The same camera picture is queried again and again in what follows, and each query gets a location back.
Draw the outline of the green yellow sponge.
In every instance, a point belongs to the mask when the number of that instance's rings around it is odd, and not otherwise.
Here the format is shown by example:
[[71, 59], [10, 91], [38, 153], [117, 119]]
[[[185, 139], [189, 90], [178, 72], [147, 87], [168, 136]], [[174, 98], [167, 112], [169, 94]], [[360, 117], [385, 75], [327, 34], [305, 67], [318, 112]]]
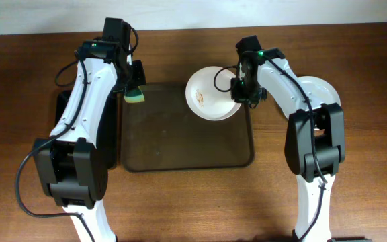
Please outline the green yellow sponge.
[[145, 101], [144, 94], [139, 87], [130, 89], [124, 93], [124, 101], [129, 104], [135, 104]]

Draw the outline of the white plate top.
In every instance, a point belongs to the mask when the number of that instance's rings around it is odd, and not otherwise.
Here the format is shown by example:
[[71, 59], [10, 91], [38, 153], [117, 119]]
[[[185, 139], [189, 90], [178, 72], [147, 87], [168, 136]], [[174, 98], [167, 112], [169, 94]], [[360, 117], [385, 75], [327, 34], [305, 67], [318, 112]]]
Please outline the white plate top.
[[221, 121], [233, 116], [241, 107], [231, 99], [230, 92], [218, 91], [230, 88], [235, 74], [222, 67], [210, 66], [196, 71], [185, 88], [186, 102], [197, 116], [209, 121]]

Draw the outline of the white plate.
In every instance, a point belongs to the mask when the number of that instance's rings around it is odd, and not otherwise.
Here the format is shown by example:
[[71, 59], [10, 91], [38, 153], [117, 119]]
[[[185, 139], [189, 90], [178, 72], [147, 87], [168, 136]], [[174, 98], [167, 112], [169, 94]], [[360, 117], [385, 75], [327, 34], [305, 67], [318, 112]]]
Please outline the white plate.
[[209, 121], [221, 121], [233, 116], [241, 107], [231, 99], [230, 92], [218, 91], [230, 88], [235, 74], [222, 67], [210, 66], [196, 71], [185, 88], [186, 102], [197, 116]]
[[330, 116], [336, 116], [343, 112], [341, 107], [341, 101], [339, 99], [335, 99], [327, 104], [327, 110]]

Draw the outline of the pale blue plate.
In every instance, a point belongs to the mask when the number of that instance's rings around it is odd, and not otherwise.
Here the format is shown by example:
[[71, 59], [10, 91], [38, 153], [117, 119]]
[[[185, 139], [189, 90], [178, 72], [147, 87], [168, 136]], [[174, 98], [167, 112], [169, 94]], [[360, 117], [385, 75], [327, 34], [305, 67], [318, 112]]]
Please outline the pale blue plate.
[[[324, 79], [313, 76], [303, 76], [296, 78], [297, 83], [309, 98], [312, 109], [318, 109], [322, 104], [338, 103], [341, 105], [341, 99], [335, 88]], [[298, 110], [308, 111], [308, 104], [297, 86], [284, 77], [286, 83], [286, 92], [290, 92], [289, 97], [283, 99], [283, 104], [279, 107], [286, 118]]]

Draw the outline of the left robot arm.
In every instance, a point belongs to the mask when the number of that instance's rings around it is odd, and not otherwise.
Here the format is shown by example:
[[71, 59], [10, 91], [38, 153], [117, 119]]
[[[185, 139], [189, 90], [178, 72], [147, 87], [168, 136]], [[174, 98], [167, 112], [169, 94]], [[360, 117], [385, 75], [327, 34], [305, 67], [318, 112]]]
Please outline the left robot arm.
[[117, 241], [105, 213], [108, 171], [116, 164], [117, 102], [142, 102], [145, 84], [136, 47], [120, 40], [90, 40], [76, 51], [74, 86], [47, 139], [33, 157], [44, 193], [72, 219], [81, 241]]

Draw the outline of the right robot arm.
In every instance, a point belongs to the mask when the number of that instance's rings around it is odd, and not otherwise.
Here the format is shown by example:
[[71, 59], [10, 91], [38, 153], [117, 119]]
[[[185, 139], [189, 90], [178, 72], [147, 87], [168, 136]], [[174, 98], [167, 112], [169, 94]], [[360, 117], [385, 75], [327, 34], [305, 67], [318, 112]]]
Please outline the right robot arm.
[[284, 155], [298, 186], [296, 241], [331, 241], [331, 189], [345, 159], [344, 115], [339, 100], [316, 93], [291, 70], [277, 48], [246, 49], [239, 56], [231, 98], [259, 103], [264, 91], [274, 98], [288, 120]]

